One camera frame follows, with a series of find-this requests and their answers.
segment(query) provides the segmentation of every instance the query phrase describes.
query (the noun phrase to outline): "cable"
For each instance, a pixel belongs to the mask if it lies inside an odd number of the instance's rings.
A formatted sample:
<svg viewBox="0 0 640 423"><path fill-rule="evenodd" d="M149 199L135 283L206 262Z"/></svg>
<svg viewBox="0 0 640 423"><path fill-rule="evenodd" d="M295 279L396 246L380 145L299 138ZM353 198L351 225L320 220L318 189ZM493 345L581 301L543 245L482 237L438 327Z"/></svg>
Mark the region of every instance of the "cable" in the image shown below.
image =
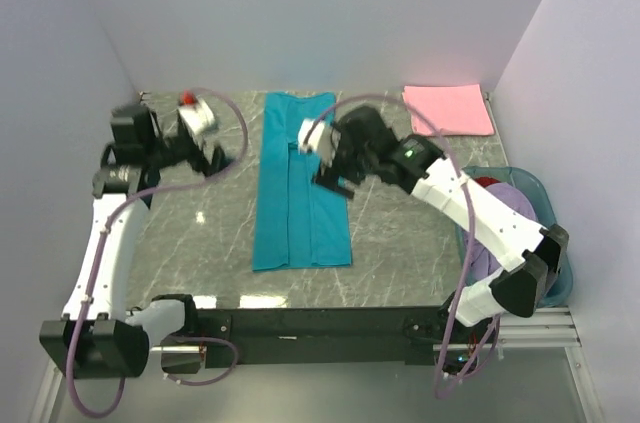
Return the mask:
<svg viewBox="0 0 640 423"><path fill-rule="evenodd" d="M436 135L436 137L438 138L438 141L439 141L440 145L442 146L444 152L449 156L449 159L451 160L451 165L453 166L453 169L456 172L456 176L458 178L460 178L462 176L462 170L460 169L460 165L458 164L457 158L453 154L453 150L451 149L451 146L449 145L449 142L446 140L446 138L444 137L442 132L433 124L433 122L431 120L429 120L429 118L424 116L418 109L416 109L415 107L411 106L410 104L405 103L404 101L402 101L402 100L400 100L398 98L395 98L393 96L377 95L377 94L365 94L365 95L352 96L350 98L345 98L344 100L340 100L340 101L336 102L335 104L333 104L329 108L327 108L325 111L323 111L320 114L320 116L318 116L315 119L315 121L311 125L311 128L309 128L309 132L307 133L307 136L305 137L305 139L303 141L303 144L305 144L305 145L308 144L309 138L311 137L311 134L313 133L313 130L318 126L318 123L320 123L320 121L323 121L329 115L329 113L331 113L331 112L335 111L337 108L340 108L341 106L347 105L349 103L363 102L363 101L368 101L368 100L378 101L378 102L382 102L382 103L385 103L385 102L393 103L394 105L399 106L401 108L406 108L410 113L415 115L420 121L422 121L425 125L427 125L427 127L431 131L433 131L433 133ZM493 321L491 322L491 324L487 328L487 331L484 334L484 336L480 339L480 342L476 346L474 352L472 353L472 355L469 358L469 360L467 361L467 363L464 365L462 370L456 375L456 377L453 378L453 381L449 384L449 386L446 387L444 390L442 390L440 388L440 384L441 384L441 380L442 380L442 369L444 367L446 356L447 356L447 351L449 349L449 342L451 341L451 334L453 332L453 325L454 325L455 319L456 319L455 318L456 311L458 309L458 304L460 303L460 297L462 296L462 290L465 287L466 276L467 276L467 273L469 272L469 268L471 266L471 253L473 251L473 245L475 243L475 235L476 235L476 215L475 215L475 211L474 211L474 208L473 208L473 202L471 201L471 195L469 193L469 189L467 188L466 181L463 182L463 184L461 185L461 188L462 188L462 193L464 194L465 201L467 203L467 210L468 210L468 215L469 215L469 244L467 245L467 252L466 252L466 254L464 256L464 261L462 263L462 274L460 275L460 279L458 280L458 286L457 286L456 291L455 291L455 293L453 295L453 300L451 302L451 307L449 309L449 317L447 318L447 324L445 326L444 335L442 337L442 343L440 345L440 353L438 355L438 362L436 364L436 371L435 371L435 377L434 377L434 387L435 387L434 388L434 393L435 393L436 398L438 398L438 399L442 399L442 398L448 397L451 394L451 392L454 390L456 385L467 376L467 372L471 368L471 365L473 364L473 361L476 358L478 358L480 350L482 349L484 344L487 342L487 340L489 339L489 336L491 336L491 334L493 333L494 330L496 331L496 336L495 336L495 340L494 341L497 341L497 339L498 339L497 330L499 328L499 321L500 321L500 318L498 316L493 318ZM479 368L476 368L473 371L472 374L477 374L478 370L479 370Z"/></svg>
<svg viewBox="0 0 640 423"><path fill-rule="evenodd" d="M219 100L222 100L231 110L235 113L238 118L238 122L240 123L240 127L242 129L242 148L240 149L240 154L238 157L233 160L229 166L224 168L211 175L208 178L205 178L203 181L198 183L191 183L185 185L173 185L173 186L165 186L165 187L155 187L155 188L147 188L145 190L139 191L129 198L127 198L124 203L118 206L111 215L107 218L105 222L104 229L100 233L100 238L98 239L98 244L96 246L96 254L93 258L93 264L91 266L91 273L89 274L89 279L87 280L87 288L86 288L86 296L84 301L81 304L80 314L78 315L78 319L73 328L73 333L71 335L71 342L69 344L69 351L67 352L67 361L65 367L65 375L67 377L67 391L69 392L69 397L71 398L74 406L82 413L83 415L89 418L104 418L105 416L113 413L113 411L118 407L120 400L122 399L122 394L124 392L124 382L125 379L122 378L120 380L120 384L118 385L118 391L116 393L116 397L106 410L103 411L94 411L87 408L78 395L78 390L76 389L75 380L73 377L73 364L75 362L76 352L78 349L78 341L80 339L80 332L82 330L82 326L84 322L87 320L87 315L89 313L89 307L91 306L91 301L93 298L93 290L96 284L96 280L98 278L98 272L100 271L100 263L102 262L102 256L104 254L105 245L107 243L107 237L111 232L111 227L113 226L113 222L118 218L118 216L124 211L124 209L138 200L139 198L144 198L145 196L159 194L159 193L169 193L171 191L182 191L182 190L194 190L207 186L208 184L219 180L220 178L226 176L233 168L237 167L240 161L245 157L247 153L247 148L249 147L249 130L247 128L247 123L242 116L242 112L240 108L228 97L217 93L215 91L196 88L192 90L194 93L199 96L204 95L212 95ZM232 343L229 342L229 345L232 346L232 349L235 348Z"/></svg>
<svg viewBox="0 0 640 423"><path fill-rule="evenodd" d="M210 338L207 336L172 336L171 337L173 340L177 341L177 342L187 342L187 341L193 341L193 342L206 342L206 343L215 343L218 345L224 345L227 346L229 348L231 348L231 351L233 352L233 361L231 362L231 364L229 365L229 367L224 370L220 375L216 376L215 378L211 378L210 380L204 380L204 381L189 381L189 380L182 380L180 378L178 378L175 375L167 375L167 378L170 379L171 381L176 382L179 385L185 385L185 386L206 386L206 385L211 385L212 383L217 383L218 381L226 378L227 376L229 376L231 374L231 372L235 369L235 367L238 365L238 360L240 359L240 352L238 351L238 347L236 345L234 345L233 343L231 343L228 340L223 340L221 338Z"/></svg>

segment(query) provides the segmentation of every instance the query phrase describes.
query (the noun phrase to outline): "pink cloth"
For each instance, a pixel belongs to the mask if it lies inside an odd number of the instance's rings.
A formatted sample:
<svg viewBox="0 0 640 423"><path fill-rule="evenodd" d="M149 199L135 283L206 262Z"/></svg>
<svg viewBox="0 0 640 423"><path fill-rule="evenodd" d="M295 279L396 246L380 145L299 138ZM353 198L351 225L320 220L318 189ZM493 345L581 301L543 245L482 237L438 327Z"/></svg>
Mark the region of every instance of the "pink cloth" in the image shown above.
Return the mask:
<svg viewBox="0 0 640 423"><path fill-rule="evenodd" d="M405 86L405 104L420 110L445 135L488 136L495 133L480 85ZM431 136L433 132L411 115L414 133Z"/></svg>

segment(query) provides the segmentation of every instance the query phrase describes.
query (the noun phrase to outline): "teal cloth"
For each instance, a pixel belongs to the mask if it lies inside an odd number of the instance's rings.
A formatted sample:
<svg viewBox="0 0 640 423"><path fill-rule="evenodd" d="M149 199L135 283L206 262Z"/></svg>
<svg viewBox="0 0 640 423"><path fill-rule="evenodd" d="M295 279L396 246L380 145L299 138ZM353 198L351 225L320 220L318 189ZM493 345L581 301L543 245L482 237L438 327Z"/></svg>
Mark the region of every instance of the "teal cloth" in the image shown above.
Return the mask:
<svg viewBox="0 0 640 423"><path fill-rule="evenodd" d="M311 182L320 159L298 151L305 118L335 103L332 93L269 93L264 110L253 270L351 264L347 202Z"/></svg>

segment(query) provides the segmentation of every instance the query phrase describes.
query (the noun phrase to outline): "plastic bin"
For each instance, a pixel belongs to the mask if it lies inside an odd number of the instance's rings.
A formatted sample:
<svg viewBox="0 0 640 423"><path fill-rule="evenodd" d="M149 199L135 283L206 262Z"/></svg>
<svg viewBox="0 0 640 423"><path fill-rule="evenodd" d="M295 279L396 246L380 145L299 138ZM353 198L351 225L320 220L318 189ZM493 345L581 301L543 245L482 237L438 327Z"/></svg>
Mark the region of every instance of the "plastic bin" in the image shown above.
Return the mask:
<svg viewBox="0 0 640 423"><path fill-rule="evenodd" d="M471 178L480 176L488 176L495 178L504 183L516 187L531 202L538 221L541 225L549 227L556 223L556 215L551 208L551 202L547 196L547 192L535 176L520 168L507 166L504 168L486 168L479 166L470 166L464 169ZM462 228L456 225L456 240L458 243L458 252L460 253L460 262L464 260L466 248L464 245ZM467 284L474 283L473 277L467 278ZM565 255L561 261L561 271L554 285L549 289L547 294L540 300L538 307L560 306L565 303L567 297L573 289L573 272L571 265Z"/></svg>

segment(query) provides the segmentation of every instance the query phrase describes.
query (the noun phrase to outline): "gray marble table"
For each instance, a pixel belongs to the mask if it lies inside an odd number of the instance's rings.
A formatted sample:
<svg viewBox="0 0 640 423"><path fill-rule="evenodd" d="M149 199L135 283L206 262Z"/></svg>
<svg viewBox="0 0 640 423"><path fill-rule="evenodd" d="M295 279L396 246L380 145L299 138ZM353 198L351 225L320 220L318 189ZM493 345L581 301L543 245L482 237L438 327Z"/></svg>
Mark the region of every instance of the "gray marble table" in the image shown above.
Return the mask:
<svg viewBox="0 0 640 423"><path fill-rule="evenodd" d="M351 267L253 273L265 93L229 96L240 106L249 126L247 157L219 183L155 197L134 256L127 296L131 306L176 292L210 297L219 308L439 305L455 289L460 259L453 223L375 178L358 188L349 203ZM167 131L174 119L176 98L176 94L144 97ZM237 154L240 126L221 102L208 101L221 119L215 138L230 154ZM386 103L381 111L398 135L410 132L406 110ZM498 136L450 137L449 142L462 165L506 164ZM162 185L199 178L180 166L163 172Z"/></svg>

